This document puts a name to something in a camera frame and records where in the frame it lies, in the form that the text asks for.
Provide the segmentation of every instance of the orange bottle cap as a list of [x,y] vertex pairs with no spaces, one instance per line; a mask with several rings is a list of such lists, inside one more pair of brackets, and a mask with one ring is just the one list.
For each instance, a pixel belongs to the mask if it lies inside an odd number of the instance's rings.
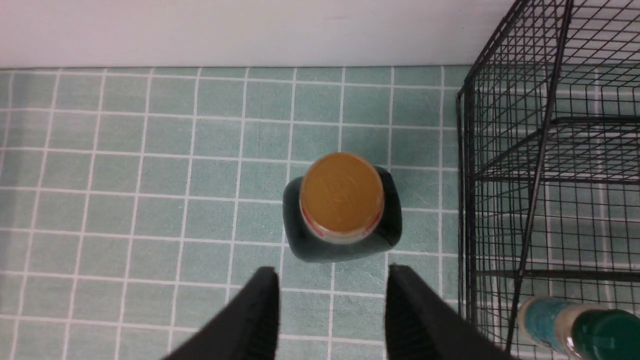
[[365,236],[380,221],[384,206],[382,181],[376,169],[346,152],[316,161],[305,175],[300,207],[316,233],[331,238]]

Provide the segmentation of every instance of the white wall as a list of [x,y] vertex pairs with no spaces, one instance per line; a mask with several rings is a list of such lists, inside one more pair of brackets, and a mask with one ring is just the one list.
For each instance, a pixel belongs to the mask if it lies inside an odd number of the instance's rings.
[[0,0],[0,67],[472,63],[513,0]]

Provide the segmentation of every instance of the teal label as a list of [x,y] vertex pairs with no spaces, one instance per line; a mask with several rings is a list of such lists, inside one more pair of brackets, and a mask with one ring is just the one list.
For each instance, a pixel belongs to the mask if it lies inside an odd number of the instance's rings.
[[573,305],[560,299],[536,299],[525,309],[524,326],[533,341],[566,354],[556,339],[556,318],[566,307]]

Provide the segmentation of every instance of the green bottle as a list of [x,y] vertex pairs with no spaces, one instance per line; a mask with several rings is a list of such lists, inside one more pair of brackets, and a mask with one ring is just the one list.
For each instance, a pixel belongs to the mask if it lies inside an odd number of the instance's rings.
[[536,297],[518,312],[533,343],[576,360],[640,359],[640,319],[619,309]]

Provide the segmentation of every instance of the wire shelf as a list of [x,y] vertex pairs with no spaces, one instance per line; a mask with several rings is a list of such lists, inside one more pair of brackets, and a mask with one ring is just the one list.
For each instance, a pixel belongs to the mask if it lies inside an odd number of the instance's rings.
[[522,359],[533,296],[640,315],[640,0],[519,0],[458,94],[461,313]]

